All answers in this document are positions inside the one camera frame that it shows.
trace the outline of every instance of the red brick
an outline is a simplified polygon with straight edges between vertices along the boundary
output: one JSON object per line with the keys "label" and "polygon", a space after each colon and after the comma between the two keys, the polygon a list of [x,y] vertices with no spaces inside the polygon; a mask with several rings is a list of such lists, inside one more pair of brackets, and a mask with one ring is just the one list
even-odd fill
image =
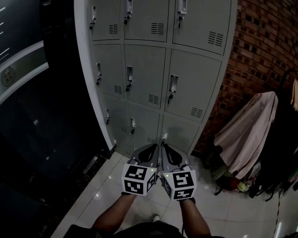
{"label": "red brick", "polygon": [[234,59],[229,59],[229,62],[228,62],[229,65],[236,66],[236,63],[237,63],[236,60],[234,60]]}
{"label": "red brick", "polygon": [[261,55],[265,58],[268,59],[269,61],[273,61],[272,55],[268,54],[266,51],[261,51]]}
{"label": "red brick", "polygon": [[261,60],[261,56],[255,54],[255,55],[253,56],[253,60],[259,63],[260,60]]}
{"label": "red brick", "polygon": [[260,2],[258,0],[247,0],[247,1],[253,3],[254,5],[257,5],[257,6],[260,5]]}
{"label": "red brick", "polygon": [[258,30],[258,26],[250,21],[245,21],[244,25],[251,30],[254,30],[254,31]]}
{"label": "red brick", "polygon": [[248,72],[248,65],[243,64],[242,62],[238,62],[237,63],[237,68],[244,71],[244,72]]}
{"label": "red brick", "polygon": [[244,82],[246,81],[246,79],[244,79],[244,78],[241,78],[241,77],[239,77],[239,76],[237,76],[237,75],[234,75],[233,76],[233,81],[235,81],[235,82],[237,82],[237,83],[239,83],[239,84],[244,84]]}
{"label": "red brick", "polygon": [[275,6],[274,4],[272,4],[272,3],[270,3],[270,2],[267,2],[267,5],[268,5],[269,7],[271,7],[273,10],[278,11],[278,7]]}
{"label": "red brick", "polygon": [[255,17],[255,18],[258,17],[257,13],[256,13],[255,11],[253,11],[252,9],[248,9],[248,8],[247,8],[247,9],[245,10],[245,12],[246,12],[248,15],[252,16],[252,17]]}
{"label": "red brick", "polygon": [[249,36],[247,34],[243,34],[243,40],[245,40],[246,42],[255,45],[256,44],[256,38]]}
{"label": "red brick", "polygon": [[261,64],[257,65],[257,69],[262,73],[268,73],[269,69]]}
{"label": "red brick", "polygon": [[268,39],[268,38],[264,38],[264,43],[269,45],[272,48],[275,48],[275,43],[272,40]]}
{"label": "red brick", "polygon": [[284,54],[285,57],[287,57],[290,61],[293,61],[294,60],[294,57],[290,54],[290,53],[286,53]]}
{"label": "red brick", "polygon": [[284,48],[286,51],[291,52],[291,48],[290,48],[289,45],[286,44],[284,41],[282,41],[282,42],[280,43],[280,46],[281,46],[282,48]]}
{"label": "red brick", "polygon": [[240,54],[250,59],[253,58],[253,53],[248,50],[241,49]]}
{"label": "red brick", "polygon": [[280,52],[280,53],[284,53],[284,50],[282,49],[282,47],[280,47],[279,45],[276,45],[275,46],[275,49],[278,51],[278,52]]}
{"label": "red brick", "polygon": [[269,26],[269,25],[266,25],[266,30],[274,35],[278,35],[278,32],[277,30],[275,30],[273,27]]}
{"label": "red brick", "polygon": [[267,17],[268,17],[270,20],[272,20],[272,21],[278,23],[278,18],[275,17],[275,16],[273,16],[272,14],[269,13],[269,14],[267,15]]}
{"label": "red brick", "polygon": [[292,13],[288,10],[288,9],[286,9],[285,7],[284,7],[284,9],[283,9],[289,16],[291,16],[292,15]]}

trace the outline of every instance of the hanging clothes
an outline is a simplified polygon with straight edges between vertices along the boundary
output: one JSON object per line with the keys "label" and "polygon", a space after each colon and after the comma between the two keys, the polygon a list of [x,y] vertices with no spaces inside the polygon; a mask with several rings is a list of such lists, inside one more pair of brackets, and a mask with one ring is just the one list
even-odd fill
{"label": "hanging clothes", "polygon": [[214,145],[221,146],[222,160],[229,172],[243,178],[257,161],[271,123],[275,118],[278,98],[274,92],[259,93],[215,135]]}
{"label": "hanging clothes", "polygon": [[261,191],[277,192],[294,185],[289,181],[298,162],[298,112],[287,99],[280,96],[276,118],[272,124],[262,153],[262,169],[250,191],[254,197]]}
{"label": "hanging clothes", "polygon": [[293,82],[291,104],[293,105],[295,111],[298,111],[298,81],[296,79],[294,79]]}

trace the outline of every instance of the locker door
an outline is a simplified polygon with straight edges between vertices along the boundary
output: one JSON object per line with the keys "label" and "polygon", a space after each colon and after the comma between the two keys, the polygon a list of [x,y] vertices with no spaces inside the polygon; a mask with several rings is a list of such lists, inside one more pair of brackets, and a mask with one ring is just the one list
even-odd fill
{"label": "locker door", "polygon": [[111,140],[116,143],[115,151],[130,156],[129,124],[126,119],[124,102],[103,94],[101,105],[104,117],[108,121],[107,127]]}
{"label": "locker door", "polygon": [[222,55],[230,5],[231,0],[176,0],[173,43]]}
{"label": "locker door", "polygon": [[120,0],[93,0],[90,11],[92,40],[120,39]]}
{"label": "locker door", "polygon": [[165,48],[125,45],[128,99],[160,109]]}
{"label": "locker door", "polygon": [[159,113],[144,109],[140,106],[129,104],[130,131],[135,129],[132,137],[134,150],[144,145],[156,143]]}
{"label": "locker door", "polygon": [[165,111],[201,122],[209,104],[221,62],[172,50]]}
{"label": "locker door", "polygon": [[120,45],[93,46],[94,70],[101,92],[123,98]]}
{"label": "locker door", "polygon": [[124,22],[125,39],[165,42],[168,8],[169,0],[125,0],[124,16],[130,16]]}
{"label": "locker door", "polygon": [[160,141],[163,140],[163,136],[167,133],[165,143],[174,145],[187,153],[198,130],[198,126],[188,124],[165,114]]}

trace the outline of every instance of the white floor tile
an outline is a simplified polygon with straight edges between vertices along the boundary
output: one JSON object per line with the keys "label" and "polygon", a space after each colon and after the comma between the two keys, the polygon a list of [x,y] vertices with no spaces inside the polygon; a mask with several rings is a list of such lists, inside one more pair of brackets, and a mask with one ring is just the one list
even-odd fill
{"label": "white floor tile", "polygon": [[224,231],[225,221],[213,220],[204,218],[212,236],[222,236]]}
{"label": "white floor tile", "polygon": [[144,197],[137,196],[119,230],[125,230],[139,223],[150,222],[154,215],[162,217],[166,208]]}
{"label": "white floor tile", "polygon": [[79,198],[76,200],[74,205],[68,211],[67,215],[63,218],[60,222],[59,226],[55,230],[52,235],[52,238],[62,238],[66,232],[68,231],[69,227],[73,225],[84,209],[87,207],[93,196],[96,192],[100,189],[101,185],[104,183],[106,177],[102,174],[97,173],[84,191],[81,193]]}
{"label": "white floor tile", "polygon": [[99,169],[99,173],[101,173],[104,176],[110,175],[116,164],[121,159],[122,155],[114,152],[112,157],[110,159],[107,159],[107,161],[102,165],[102,167]]}
{"label": "white floor tile", "polygon": [[161,220],[163,222],[166,222],[170,225],[173,225],[174,227],[177,227],[179,231],[181,232],[182,230],[182,214],[181,211],[172,209],[172,208],[167,208],[164,215],[162,216]]}
{"label": "white floor tile", "polygon": [[123,156],[119,163],[115,166],[115,168],[113,169],[113,171],[109,174],[108,178],[113,180],[114,182],[116,182],[117,184],[122,186],[122,171],[123,171],[123,167],[124,164],[128,162],[128,158]]}
{"label": "white floor tile", "polygon": [[98,216],[121,196],[121,192],[122,186],[107,179],[75,224],[81,227],[91,228]]}
{"label": "white floor tile", "polygon": [[290,190],[280,198],[279,217],[289,217],[298,214],[298,191]]}
{"label": "white floor tile", "polygon": [[180,204],[179,204],[179,202],[177,202],[175,200],[171,200],[169,202],[168,207],[181,212]]}
{"label": "white floor tile", "polygon": [[228,221],[258,222],[266,217],[266,202],[261,196],[250,198],[246,193],[233,193]]}
{"label": "white floor tile", "polygon": [[263,238],[268,229],[263,222],[230,222],[225,223],[222,236],[225,238]]}
{"label": "white floor tile", "polygon": [[[270,196],[267,194],[264,194],[262,196],[263,199],[268,199]],[[266,211],[265,211],[265,221],[274,221],[276,222],[276,219],[278,217],[278,194],[274,194],[273,198],[266,202]]]}
{"label": "white floor tile", "polygon": [[213,185],[203,185],[198,182],[194,195],[196,206],[205,218],[226,220],[229,214],[232,194],[222,191],[215,196],[216,190]]}
{"label": "white floor tile", "polygon": [[[232,193],[222,191],[219,195],[214,194],[218,191],[215,181],[208,170],[203,168],[200,159],[190,156],[192,169],[196,170],[197,189],[194,195],[196,206],[201,215],[205,218],[226,220],[232,200]],[[179,202],[170,201],[168,207],[181,210]]]}
{"label": "white floor tile", "polygon": [[163,188],[160,179],[158,179],[157,183],[151,188],[146,198],[163,206],[167,206],[170,202],[170,198]]}
{"label": "white floor tile", "polygon": [[274,238],[284,238],[298,231],[298,216],[280,218],[277,223]]}
{"label": "white floor tile", "polygon": [[262,238],[273,238],[275,230],[275,221],[265,221],[262,223],[261,237]]}

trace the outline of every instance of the locker handle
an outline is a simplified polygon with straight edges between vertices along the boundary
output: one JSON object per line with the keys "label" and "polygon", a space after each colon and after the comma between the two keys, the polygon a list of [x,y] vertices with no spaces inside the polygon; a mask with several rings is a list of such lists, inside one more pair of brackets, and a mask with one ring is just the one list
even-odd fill
{"label": "locker handle", "polygon": [[96,63],[96,68],[97,68],[97,75],[99,76],[99,79],[102,79],[101,64],[100,63]]}
{"label": "locker handle", "polygon": [[174,96],[174,94],[171,93],[171,95],[170,95],[169,98],[168,98],[168,104],[169,104],[169,100],[172,99],[173,96]]}
{"label": "locker handle", "polygon": [[130,84],[128,84],[127,86],[126,86],[126,91],[128,92],[129,91],[129,88],[132,86],[132,84],[130,83]]}
{"label": "locker handle", "polygon": [[127,77],[129,82],[133,82],[132,75],[133,75],[132,66],[127,66]]}
{"label": "locker handle", "polygon": [[135,133],[135,119],[131,118],[131,133],[134,134]]}
{"label": "locker handle", "polygon": [[187,0],[178,0],[178,13],[186,14],[187,10]]}
{"label": "locker handle", "polygon": [[132,13],[132,0],[127,0],[127,13]]}
{"label": "locker handle", "polygon": [[166,141],[166,139],[167,139],[167,137],[168,137],[168,131],[165,131],[164,132],[164,134],[163,134],[163,140],[162,140],[162,143],[161,143],[161,145],[163,145],[164,144],[164,142]]}
{"label": "locker handle", "polygon": [[91,11],[92,11],[92,20],[96,20],[96,6],[93,6]]}
{"label": "locker handle", "polygon": [[114,141],[114,149],[117,147],[117,141],[115,138],[113,138],[113,141]]}
{"label": "locker handle", "polygon": [[110,114],[109,114],[109,112],[108,112],[108,109],[106,109],[106,113],[107,113],[107,120],[106,120],[106,123],[107,123],[107,125],[108,125],[108,122],[110,121]]}
{"label": "locker handle", "polygon": [[176,93],[177,83],[178,83],[178,76],[171,75],[171,80],[169,82],[169,91],[170,92]]}

